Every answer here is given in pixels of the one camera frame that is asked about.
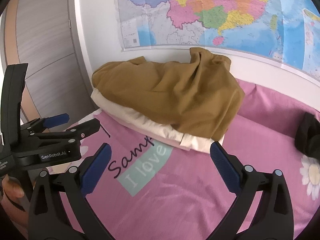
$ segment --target brown garment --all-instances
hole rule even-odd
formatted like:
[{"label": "brown garment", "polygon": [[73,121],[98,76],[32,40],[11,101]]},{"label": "brown garment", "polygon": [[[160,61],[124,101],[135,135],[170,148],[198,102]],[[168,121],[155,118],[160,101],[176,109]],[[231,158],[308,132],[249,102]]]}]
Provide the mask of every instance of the brown garment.
[{"label": "brown garment", "polygon": [[147,62],[144,57],[109,62],[92,84],[108,100],[133,108],[179,132],[218,141],[244,97],[230,74],[231,60],[191,48],[190,63]]}]

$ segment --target pink bed sheet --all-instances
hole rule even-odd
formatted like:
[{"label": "pink bed sheet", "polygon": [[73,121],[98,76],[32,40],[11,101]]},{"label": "pink bed sheet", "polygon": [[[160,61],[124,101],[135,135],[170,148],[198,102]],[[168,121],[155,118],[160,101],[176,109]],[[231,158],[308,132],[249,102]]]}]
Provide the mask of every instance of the pink bed sheet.
[{"label": "pink bed sheet", "polygon": [[[319,188],[317,195],[316,185],[311,185],[310,193],[307,174],[301,169],[319,163],[303,158],[293,136],[304,111],[317,117],[319,113],[270,89],[239,83],[246,97],[223,147],[258,171],[283,171],[297,236],[320,205]],[[87,200],[111,234],[117,240],[206,239],[235,199],[210,156],[166,146],[120,125],[105,112],[97,111],[92,117],[100,120],[107,133],[100,129],[82,141],[83,158],[107,142],[112,159]],[[240,231],[249,226],[260,195],[256,194]],[[72,225],[81,231],[65,195],[62,198]]]}]

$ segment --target folded clothes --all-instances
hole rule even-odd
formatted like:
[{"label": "folded clothes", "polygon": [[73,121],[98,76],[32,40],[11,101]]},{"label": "folded clothes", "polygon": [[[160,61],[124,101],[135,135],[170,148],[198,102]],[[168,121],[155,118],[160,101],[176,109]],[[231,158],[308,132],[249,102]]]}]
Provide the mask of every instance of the folded clothes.
[{"label": "folded clothes", "polygon": [[108,100],[175,130],[218,141],[235,117],[244,92],[230,74],[231,60],[190,48],[190,63],[109,62],[92,84]]},{"label": "folded clothes", "polygon": [[320,123],[313,114],[305,112],[294,145],[306,156],[320,160]]},{"label": "folded clothes", "polygon": [[173,129],[170,125],[153,122],[132,108],[109,101],[104,98],[97,89],[93,90],[91,98],[97,106],[125,127],[176,148],[183,150],[193,149],[199,152],[210,153],[210,146],[214,142],[210,138],[181,133]]}]

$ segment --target white garment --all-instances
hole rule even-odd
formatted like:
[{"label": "white garment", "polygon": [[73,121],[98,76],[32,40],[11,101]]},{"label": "white garment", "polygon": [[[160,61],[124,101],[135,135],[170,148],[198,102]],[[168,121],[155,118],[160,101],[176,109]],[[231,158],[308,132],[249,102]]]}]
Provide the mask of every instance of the white garment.
[{"label": "white garment", "polygon": [[[109,114],[122,125],[136,130],[145,135],[150,135],[156,140],[182,148],[184,150],[193,149],[199,152],[210,153],[210,146],[214,142],[210,138],[203,138],[187,133],[181,133],[173,129],[170,125],[153,122],[148,117],[140,114],[132,108],[118,105],[106,99],[98,89],[94,89],[91,95],[92,100],[103,111]],[[222,145],[224,136],[219,141]]]}]

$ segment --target blue gripper pad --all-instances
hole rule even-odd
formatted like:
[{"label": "blue gripper pad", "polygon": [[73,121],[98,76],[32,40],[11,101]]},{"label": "blue gripper pad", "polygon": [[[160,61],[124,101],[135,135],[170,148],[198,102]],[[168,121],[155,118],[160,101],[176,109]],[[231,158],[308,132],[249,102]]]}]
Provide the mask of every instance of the blue gripper pad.
[{"label": "blue gripper pad", "polygon": [[53,117],[46,118],[43,122],[43,127],[45,128],[52,128],[58,125],[62,125],[64,123],[69,122],[69,115],[68,114],[59,114]]},{"label": "blue gripper pad", "polygon": [[93,192],[111,160],[112,151],[110,145],[104,143],[104,146],[99,150],[100,151],[95,154],[94,160],[90,163],[81,177],[80,190],[83,197]]},{"label": "blue gripper pad", "polygon": [[216,142],[211,144],[210,157],[228,190],[238,195],[241,192],[240,175]]}]

